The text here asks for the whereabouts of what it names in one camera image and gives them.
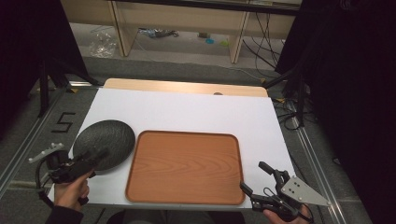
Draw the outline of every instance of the wooden tray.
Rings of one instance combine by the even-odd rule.
[[[125,194],[131,202],[240,204],[245,194],[237,139],[230,134],[145,131]]]

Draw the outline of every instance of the gray carpet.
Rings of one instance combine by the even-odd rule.
[[[105,81],[109,77],[124,77],[137,79],[174,80],[187,82],[222,83],[234,85],[260,86],[257,78],[251,77],[243,72],[225,69],[217,66],[197,65],[197,64],[177,64],[177,63],[153,63],[139,61],[124,61],[116,59],[95,59],[84,58],[84,62],[91,76],[98,80]],[[263,77],[255,69],[245,69],[255,77]],[[261,71],[267,76],[274,76],[271,71]],[[80,80],[75,76],[69,76],[71,80]],[[281,97],[282,84],[274,86],[268,93],[271,97]],[[27,157],[38,154],[47,148],[50,143],[62,142],[67,147],[71,147],[78,134],[91,102],[96,93],[95,88],[80,88],[78,92],[63,92],[62,97],[56,102],[56,106],[50,112],[44,126],[40,130],[40,135],[33,142]],[[32,90],[30,101],[21,107],[20,113],[16,115],[14,125],[9,129],[7,135],[0,143],[2,157],[0,158],[0,172],[3,172],[8,162],[12,159],[13,153],[22,144],[24,137],[28,134],[30,127],[33,127],[38,114],[39,97],[38,91]],[[275,104],[276,113],[283,115],[288,113],[282,105]],[[310,111],[310,106],[306,105],[306,111]],[[67,133],[53,133],[53,130],[65,130],[67,125],[57,124],[63,112],[73,112],[75,115],[65,115],[64,121],[73,122]],[[292,127],[289,121],[286,127]],[[295,171],[300,178],[306,178],[306,182],[315,190],[319,191],[318,183],[313,175],[312,169],[307,162],[301,140],[296,131],[290,131],[281,124],[281,129],[286,141],[290,155],[295,159]],[[330,180],[337,200],[347,223],[371,223],[367,217],[364,207],[353,187],[348,181],[347,175],[340,165],[332,162],[332,149],[327,142],[325,134],[320,129],[320,125],[315,121],[314,115],[305,116],[305,129],[309,135],[320,163],[325,169],[325,174]],[[0,200],[0,223],[44,223],[50,210],[46,205],[37,199],[35,190],[26,187],[34,182],[35,165],[29,164],[25,158],[18,172],[13,178],[13,182]],[[310,206],[316,223],[334,223],[327,208],[321,207],[320,211],[314,206]],[[85,206],[83,223],[94,223],[102,212],[101,207]],[[106,223],[106,220],[116,212],[118,208],[106,208],[99,223]],[[260,213],[252,211],[244,212],[247,224],[267,223]]]

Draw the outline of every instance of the small blue object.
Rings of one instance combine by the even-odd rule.
[[[205,42],[206,42],[206,44],[213,44],[213,43],[215,43],[215,41],[214,41],[213,39],[211,39],[211,38],[208,38]]]

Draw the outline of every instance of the black textured pad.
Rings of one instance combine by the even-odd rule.
[[[119,120],[103,120],[86,128],[76,139],[73,155],[86,151],[91,155],[107,150],[107,156],[95,168],[97,171],[111,169],[123,161],[134,150],[134,131],[126,123]]]

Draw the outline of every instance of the human hand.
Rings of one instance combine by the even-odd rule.
[[[305,205],[301,206],[300,212],[306,217],[309,216],[308,207]],[[271,224],[308,224],[308,222],[301,217],[297,217],[291,222],[285,222],[275,212],[265,209],[263,213],[268,218]]]
[[[86,198],[90,193],[87,178],[93,173],[93,170],[80,176],[72,183],[55,184],[54,205],[71,208],[81,211],[81,204],[78,198]]]

